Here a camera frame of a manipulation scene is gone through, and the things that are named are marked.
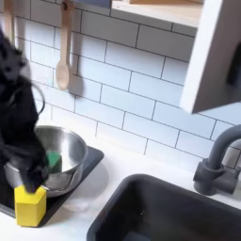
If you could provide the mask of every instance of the gray faucet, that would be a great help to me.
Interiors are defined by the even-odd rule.
[[[230,194],[235,191],[241,168],[225,169],[222,160],[230,144],[240,138],[241,125],[231,127],[217,138],[209,158],[199,163],[194,176],[194,187],[199,193],[211,196],[217,189]]]

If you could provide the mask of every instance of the countertop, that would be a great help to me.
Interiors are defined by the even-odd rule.
[[[39,229],[21,228],[16,225],[14,218],[0,213],[1,240],[86,241],[88,228],[93,220],[104,208],[121,181],[133,174],[149,174],[195,191],[192,181],[193,173],[191,172],[176,169],[160,161],[128,152],[95,138],[85,138],[85,141],[89,146],[104,152],[103,161],[44,227]],[[212,199],[241,209],[240,190],[241,188],[238,188],[232,197],[216,194]]]

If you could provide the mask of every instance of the yellow object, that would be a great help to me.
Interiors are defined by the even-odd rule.
[[[30,194],[21,185],[14,189],[14,197],[17,224],[37,227],[46,213],[46,190],[40,187],[36,193]]]

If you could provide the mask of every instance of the kitchen sink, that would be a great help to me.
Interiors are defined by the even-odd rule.
[[[241,211],[148,175],[126,178],[88,241],[237,241]]]

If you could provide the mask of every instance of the stainless steel bowl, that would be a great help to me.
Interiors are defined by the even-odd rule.
[[[81,180],[83,165],[88,155],[85,141],[76,133],[55,126],[40,126],[36,134],[47,152],[62,155],[62,172],[50,174],[42,186],[47,190],[47,197],[57,197],[73,190]],[[19,170],[10,163],[5,165],[9,184],[15,188],[22,185]]]

